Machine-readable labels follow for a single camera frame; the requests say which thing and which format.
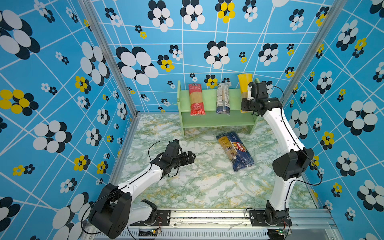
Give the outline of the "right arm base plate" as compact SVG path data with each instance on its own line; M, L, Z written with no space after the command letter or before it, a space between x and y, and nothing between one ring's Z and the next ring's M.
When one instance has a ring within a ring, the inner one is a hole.
M289 215L289 208L284 211L274 210L250 210L247 217L253 227L291 227L292 220Z

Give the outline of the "yellow top spaghetti bag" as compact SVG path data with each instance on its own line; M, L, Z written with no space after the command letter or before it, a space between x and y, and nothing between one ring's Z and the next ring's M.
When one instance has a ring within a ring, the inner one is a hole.
M238 75L240 89L241 89L241 113L251 112L248 104L248 87L249 83L253 81L252 74L240 74Z

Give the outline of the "clear white-label spaghetti bag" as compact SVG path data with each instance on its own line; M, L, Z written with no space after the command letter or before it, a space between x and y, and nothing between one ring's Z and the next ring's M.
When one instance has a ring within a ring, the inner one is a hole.
M219 84L217 88L216 114L230 115L229 84Z

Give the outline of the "blue clear spaghetti bag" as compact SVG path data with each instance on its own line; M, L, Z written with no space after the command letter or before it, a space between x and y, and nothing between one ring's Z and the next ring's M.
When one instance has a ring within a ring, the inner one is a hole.
M219 144L221 145L221 147L223 148L225 154L231 161L233 170L237 172L241 168L241 165L240 165L241 160L238 156L237 151L233 147L232 142L229 140L226 134L216 136L216 138Z

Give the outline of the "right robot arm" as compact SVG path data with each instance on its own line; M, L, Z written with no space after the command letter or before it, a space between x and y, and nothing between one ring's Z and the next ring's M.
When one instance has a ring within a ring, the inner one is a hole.
M307 149L296 136L279 99L269 97L266 83L248 84L247 99L242 101L242 108L263 117L279 143L282 156L273 161L276 179L273 193L266 204L265 221L271 226L280 222L288 225L292 190L310 165L314 151Z

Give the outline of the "red spaghetti bag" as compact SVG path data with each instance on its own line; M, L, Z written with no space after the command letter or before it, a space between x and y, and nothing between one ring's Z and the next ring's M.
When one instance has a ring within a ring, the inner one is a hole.
M189 84L189 95L190 95L190 107L191 116L203 116L206 114L204 103L203 103L203 92L201 84Z

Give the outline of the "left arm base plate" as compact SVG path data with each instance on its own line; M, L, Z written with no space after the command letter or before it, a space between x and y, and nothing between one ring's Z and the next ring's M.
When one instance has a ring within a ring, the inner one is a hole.
M171 210L157 210L154 213L151 213L149 218L143 221L136 221L130 226L139 226L139 227L168 227L171 220Z

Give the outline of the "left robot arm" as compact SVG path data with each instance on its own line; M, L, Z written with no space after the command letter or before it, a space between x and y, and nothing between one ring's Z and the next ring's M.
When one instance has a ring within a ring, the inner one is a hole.
M153 225L158 218L158 206L148 200L134 200L151 185L170 176L173 169L193 164L196 155L184 152L179 140L169 141L164 152L131 179L118 185L106 185L90 208L88 221L110 239L117 238L129 225L137 222Z

